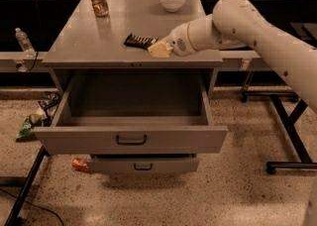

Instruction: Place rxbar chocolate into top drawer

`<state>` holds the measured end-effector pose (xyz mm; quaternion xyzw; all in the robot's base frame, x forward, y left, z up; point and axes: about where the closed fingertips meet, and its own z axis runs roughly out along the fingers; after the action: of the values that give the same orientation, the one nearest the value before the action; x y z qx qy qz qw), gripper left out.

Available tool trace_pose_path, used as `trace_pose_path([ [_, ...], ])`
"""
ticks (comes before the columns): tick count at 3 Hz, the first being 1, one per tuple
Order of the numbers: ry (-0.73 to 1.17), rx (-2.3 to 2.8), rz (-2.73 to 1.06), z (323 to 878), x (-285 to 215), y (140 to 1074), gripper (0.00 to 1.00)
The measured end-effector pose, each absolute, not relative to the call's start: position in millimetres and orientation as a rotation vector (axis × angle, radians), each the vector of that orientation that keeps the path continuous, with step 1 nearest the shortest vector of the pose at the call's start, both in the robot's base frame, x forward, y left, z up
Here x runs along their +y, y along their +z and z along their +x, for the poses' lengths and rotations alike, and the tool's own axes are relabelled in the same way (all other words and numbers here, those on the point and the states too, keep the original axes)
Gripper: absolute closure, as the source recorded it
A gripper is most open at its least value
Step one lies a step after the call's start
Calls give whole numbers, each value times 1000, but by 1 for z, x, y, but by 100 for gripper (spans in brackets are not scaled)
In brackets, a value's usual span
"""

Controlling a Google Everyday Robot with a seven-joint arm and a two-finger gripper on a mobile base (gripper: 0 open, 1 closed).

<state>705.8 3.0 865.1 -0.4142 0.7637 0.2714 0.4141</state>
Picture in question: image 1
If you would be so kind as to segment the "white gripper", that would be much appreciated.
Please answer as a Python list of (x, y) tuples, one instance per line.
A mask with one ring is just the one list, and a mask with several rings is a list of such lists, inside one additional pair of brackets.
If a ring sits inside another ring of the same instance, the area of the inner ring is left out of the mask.
[(189, 24), (185, 23), (174, 28), (168, 36), (164, 37), (148, 48), (152, 57), (166, 58), (174, 53), (180, 57), (193, 55), (195, 49), (188, 36)]

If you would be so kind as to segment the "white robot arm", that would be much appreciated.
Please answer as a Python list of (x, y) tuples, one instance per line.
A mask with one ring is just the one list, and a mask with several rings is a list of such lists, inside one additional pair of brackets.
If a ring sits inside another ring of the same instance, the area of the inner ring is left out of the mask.
[[(264, 62), (299, 96), (292, 113), (295, 120), (301, 107), (317, 111), (317, 52), (307, 43), (269, 23), (248, 0), (220, 0), (210, 15), (181, 24), (151, 47), (156, 57), (190, 56), (206, 50), (226, 50), (239, 45), (253, 49)], [(212, 170), (214, 182), (233, 194), (235, 205), (224, 212), (214, 209), (211, 226), (317, 226), (316, 184), (296, 183), (286, 193), (274, 191), (274, 180), (260, 175), (260, 148), (265, 154), (276, 137), (273, 130), (239, 132), (247, 142), (239, 149), (226, 147), (221, 161)]]

